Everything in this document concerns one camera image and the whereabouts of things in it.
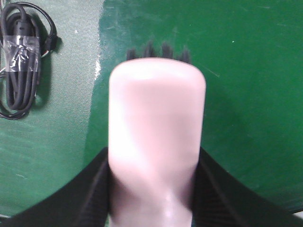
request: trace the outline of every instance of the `green surface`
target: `green surface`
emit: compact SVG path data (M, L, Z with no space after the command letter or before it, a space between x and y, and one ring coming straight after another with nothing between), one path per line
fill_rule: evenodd
M43 61L31 114L0 119L0 213L50 195L107 145L109 74L148 40L187 47L204 73L203 147L258 194L303 208L302 1L30 2L62 43Z

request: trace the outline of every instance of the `clear tape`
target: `clear tape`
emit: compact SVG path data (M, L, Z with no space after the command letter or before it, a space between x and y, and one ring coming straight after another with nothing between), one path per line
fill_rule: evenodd
M38 37L5 35L3 49L7 72L40 71L41 56Z

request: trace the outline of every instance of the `pink plastic handle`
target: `pink plastic handle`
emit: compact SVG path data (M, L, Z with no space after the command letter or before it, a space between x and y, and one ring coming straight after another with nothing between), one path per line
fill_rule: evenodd
M205 79L180 61L143 58L110 77L111 227L190 227Z

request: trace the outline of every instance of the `black bristles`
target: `black bristles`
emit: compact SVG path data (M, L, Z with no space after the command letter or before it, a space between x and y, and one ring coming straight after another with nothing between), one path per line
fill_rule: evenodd
M173 50L167 43L162 44L162 58L173 59Z
M126 60L132 60L138 58L136 55L136 50L131 49L127 51Z
M154 58L154 57L156 57L156 53L155 53L155 50L154 50L151 42L149 42L147 44L147 47L144 50L143 57L144 58Z
M189 51L184 50L180 57L178 57L179 61L183 61L190 64Z
M189 51L187 49L185 49L179 57L174 58L172 47L169 46L167 43L163 43L162 44L162 55L158 56L155 52L155 49L152 46L152 42L148 42L147 46L144 49L142 57L140 57L136 54L135 49L128 50L127 55L126 55L126 60L128 61L128 60L133 60L136 58L157 58L157 57L175 59L175 60L183 61L185 63L190 64L190 56L189 56Z

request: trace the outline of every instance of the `green table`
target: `green table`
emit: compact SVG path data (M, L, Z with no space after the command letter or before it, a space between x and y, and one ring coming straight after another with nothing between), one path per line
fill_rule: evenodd
M148 40L187 47L204 73L203 147L258 194L303 208L302 1L29 1L61 41L31 114L0 119L1 214L52 194L107 145L109 74Z

